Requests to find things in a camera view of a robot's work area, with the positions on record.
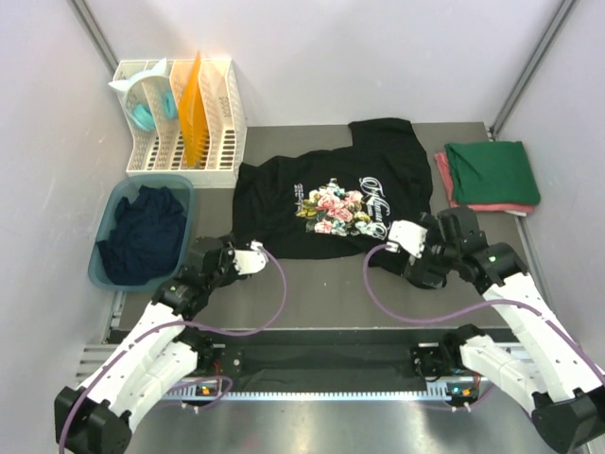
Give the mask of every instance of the robotic arm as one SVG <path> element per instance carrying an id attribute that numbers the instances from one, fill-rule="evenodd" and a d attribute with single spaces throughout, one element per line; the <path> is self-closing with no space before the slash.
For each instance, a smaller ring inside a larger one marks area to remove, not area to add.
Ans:
<path id="1" fill-rule="evenodd" d="M 423 215 L 418 224 L 396 221 L 388 250 L 410 254 L 405 277 L 424 287 L 441 288 L 447 273 L 457 271 L 485 300 L 494 302 L 533 359 L 523 362 L 476 326 L 465 325 L 440 342 L 443 375 L 470 370 L 487 377 L 531 415 L 557 452 L 605 433 L 602 371 L 565 340 L 571 338 L 512 247 L 488 245 L 474 212 L 460 207 Z M 203 380 L 215 374 L 211 340 L 184 323 L 207 306 L 216 288 L 262 270 L 267 261 L 260 243 L 239 251 L 228 238 L 199 238 L 177 276 L 156 291 L 115 353 L 77 390 L 65 387 L 57 396 L 57 441 L 65 432 L 65 445 L 76 454 L 124 453 L 143 417 L 176 383 L 187 375 Z M 167 323 L 170 326 L 153 330 Z M 116 362 L 123 356 L 127 358 Z M 208 379 L 220 393 L 219 378 Z M 78 401 L 81 405 L 73 412 Z"/>
<path id="2" fill-rule="evenodd" d="M 65 445 L 74 453 L 123 453 L 143 417 L 176 383 L 192 373 L 214 374 L 212 342 L 182 322 L 193 320 L 216 288 L 262 270 L 267 262 L 258 242 L 240 251 L 228 238 L 199 238 L 178 274 L 158 288 L 139 323 L 104 365 L 77 390 L 65 387 L 59 393 L 55 400 L 57 442 L 69 424 Z M 146 335 L 166 323 L 173 325 Z M 127 358 L 116 362 L 123 356 Z M 90 387 L 76 417 L 68 421 L 70 411 Z"/>
<path id="3" fill-rule="evenodd" d="M 557 452 L 568 452 L 605 433 L 602 371 L 591 368 L 581 351 L 564 340 L 563 336 L 571 338 L 543 301 L 526 265 L 510 245 L 488 245 L 473 211 L 460 207 L 435 217 L 423 215 L 419 224 L 394 222 L 388 250 L 401 249 L 410 253 L 405 271 L 409 279 L 440 288 L 447 272 L 455 270 L 486 301 L 529 306 L 494 304 L 493 308 L 533 363 L 497 347 L 476 326 L 465 325 L 440 343 L 444 369 L 468 369 L 486 376 L 531 415 L 540 435 Z"/>

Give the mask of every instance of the gray wall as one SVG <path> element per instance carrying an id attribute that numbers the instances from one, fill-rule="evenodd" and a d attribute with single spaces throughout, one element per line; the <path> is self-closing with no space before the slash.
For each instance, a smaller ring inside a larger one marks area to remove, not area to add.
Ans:
<path id="1" fill-rule="evenodd" d="M 52 404 L 112 295 L 86 268 L 129 133 L 68 2 L 2 8 L 0 452 L 56 452 Z"/>
<path id="2" fill-rule="evenodd" d="M 88 0 L 120 59 L 230 55 L 249 126 L 494 119 L 559 0 Z"/>
<path id="3" fill-rule="evenodd" d="M 527 219 L 552 304 L 605 365 L 605 2 L 579 2 L 502 135 L 519 139 L 542 190 Z"/>

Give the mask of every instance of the purple cable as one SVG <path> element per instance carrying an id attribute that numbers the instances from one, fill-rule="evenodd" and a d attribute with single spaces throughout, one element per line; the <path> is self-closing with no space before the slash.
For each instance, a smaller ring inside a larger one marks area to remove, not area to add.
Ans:
<path id="1" fill-rule="evenodd" d="M 265 328 L 270 326 L 273 322 L 275 322 L 275 320 L 280 316 L 280 314 L 284 310 L 285 298 L 287 296 L 287 282 L 285 281 L 284 269 L 282 268 L 280 263 L 277 261 L 277 259 L 266 249 L 261 248 L 261 250 L 275 264 L 277 271 L 282 276 L 282 284 L 284 285 L 284 296 L 282 297 L 282 303 L 280 304 L 279 308 L 277 309 L 277 312 L 275 312 L 275 315 L 273 315 L 273 317 L 271 317 L 268 322 L 259 326 L 258 328 L 251 329 L 249 331 L 229 331 L 229 330 L 225 330 L 225 329 L 215 328 L 213 326 L 208 326 L 207 324 L 203 324 L 203 323 L 195 323 L 195 322 L 187 322 L 187 321 L 163 323 L 163 324 L 159 324 L 158 326 L 154 326 L 153 328 L 149 329 L 147 332 L 143 333 L 141 336 L 139 336 L 137 339 L 134 340 L 134 344 L 139 343 L 147 336 L 150 336 L 153 333 L 157 333 L 161 329 L 167 328 L 169 326 L 191 326 L 191 327 L 203 330 L 203 331 L 210 331 L 211 333 L 217 333 L 217 334 L 222 334 L 224 336 L 232 336 L 232 337 L 237 337 L 237 338 L 241 338 L 244 336 L 251 336 L 253 334 L 258 334 L 261 331 L 263 331 Z M 65 454 L 65 444 L 67 443 L 67 434 L 69 433 L 69 428 L 72 426 L 72 423 L 74 422 L 76 413 L 78 413 L 79 408 L 82 406 L 82 402 L 84 402 L 84 399 L 86 399 L 88 394 L 90 394 L 90 392 L 101 381 L 101 379 L 105 376 L 105 374 L 108 373 L 110 371 L 110 369 L 121 358 L 123 358 L 127 352 L 128 352 L 128 350 L 122 350 L 120 353 L 118 353 L 115 356 L 115 358 L 113 358 L 110 362 L 108 362 L 107 365 L 102 366 L 100 373 L 93 379 L 93 381 L 91 382 L 89 387 L 86 388 L 82 392 L 82 394 L 78 397 L 78 399 L 74 403 L 74 406 L 67 414 L 67 418 L 65 418 L 65 424 L 63 424 L 63 429 L 61 430 L 60 438 L 59 438 L 59 454 Z M 219 399 L 216 399 L 212 404 L 209 404 L 208 406 L 206 406 L 206 408 L 210 408 L 211 406 L 213 406 L 213 404 L 215 404 L 215 402 L 218 402 L 218 401 L 219 401 Z"/>
<path id="2" fill-rule="evenodd" d="M 394 312 L 392 312 L 388 307 L 384 306 L 379 300 L 378 297 L 376 297 L 376 295 L 374 294 L 372 287 L 370 285 L 370 279 L 368 276 L 368 267 L 370 265 L 370 259 L 372 258 L 372 256 L 377 253 L 378 251 L 381 251 L 383 249 L 386 249 L 387 245 L 386 244 L 379 244 L 378 246 L 374 246 L 366 255 L 366 257 L 363 260 L 363 282 L 364 285 L 366 287 L 366 291 L 368 292 L 368 294 L 370 295 L 370 298 L 372 299 L 372 301 L 374 302 L 375 305 L 377 305 L 380 310 L 382 310 L 384 313 L 386 313 L 387 315 L 389 315 L 390 317 L 392 317 L 395 320 L 398 320 L 400 322 L 403 323 L 409 323 L 409 324 L 417 324 L 420 326 L 427 326 L 427 325 L 431 325 L 431 324 L 435 324 L 435 323 L 443 323 L 443 322 L 448 322 L 450 320 L 454 320 L 458 317 L 461 317 L 463 315 L 466 314 L 470 314 L 471 312 L 475 312 L 476 310 L 479 309 L 483 309 L 485 307 L 491 307 L 491 306 L 495 306 L 495 305 L 506 305 L 506 306 L 517 306 L 520 307 L 522 309 L 526 309 L 529 312 L 531 312 L 532 314 L 536 315 L 537 317 L 542 317 L 542 312 L 540 312 L 538 309 L 536 309 L 535 307 L 532 307 L 530 305 L 527 305 L 525 303 L 521 303 L 520 301 L 512 301 L 512 300 L 491 300 L 491 301 L 484 301 L 482 303 L 476 303 L 474 305 L 465 307 L 461 310 L 457 310 L 456 312 L 452 312 L 451 314 L 448 315 L 442 315 L 440 317 L 433 317 L 431 319 L 412 319 L 409 317 L 404 317 L 402 315 L 397 315 Z M 567 336 L 558 326 L 556 326 L 551 320 L 544 320 L 544 322 L 550 326 L 552 328 L 553 331 L 555 331 L 560 337 L 561 339 L 563 339 L 565 341 L 565 343 L 567 345 L 569 345 L 569 348 L 571 348 L 574 353 L 576 355 L 578 355 L 582 361 L 584 361 L 586 363 L 586 365 L 588 366 L 588 368 L 596 375 L 596 378 L 598 378 L 598 380 L 601 382 L 601 384 L 603 385 L 603 387 L 605 387 L 605 376 L 601 373 L 601 371 L 598 369 L 598 366 L 595 364 L 594 361 L 592 361 L 588 355 L 586 355 L 584 353 L 584 351 L 578 347 L 578 345 L 574 342 L 573 339 L 571 339 L 569 336 Z"/>

